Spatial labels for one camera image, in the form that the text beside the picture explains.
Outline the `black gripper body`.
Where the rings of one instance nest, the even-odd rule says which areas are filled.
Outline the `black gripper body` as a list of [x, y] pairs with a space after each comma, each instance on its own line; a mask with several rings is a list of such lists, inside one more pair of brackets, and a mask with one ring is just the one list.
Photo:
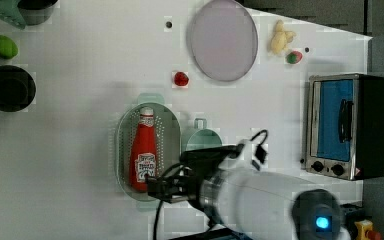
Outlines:
[[147, 177], [147, 194], [167, 203], [197, 202], [200, 189], [219, 171], [219, 165], [228, 157], [238, 157], [243, 144], [185, 151], [179, 162], [158, 177]]

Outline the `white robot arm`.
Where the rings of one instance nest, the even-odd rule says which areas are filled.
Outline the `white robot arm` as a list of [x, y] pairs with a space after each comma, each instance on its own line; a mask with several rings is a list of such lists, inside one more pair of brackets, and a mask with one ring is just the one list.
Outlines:
[[148, 195], [186, 201], [251, 240], [351, 240], [334, 194], [263, 168], [264, 158], [264, 148], [252, 140], [185, 151], [165, 173], [146, 179]]

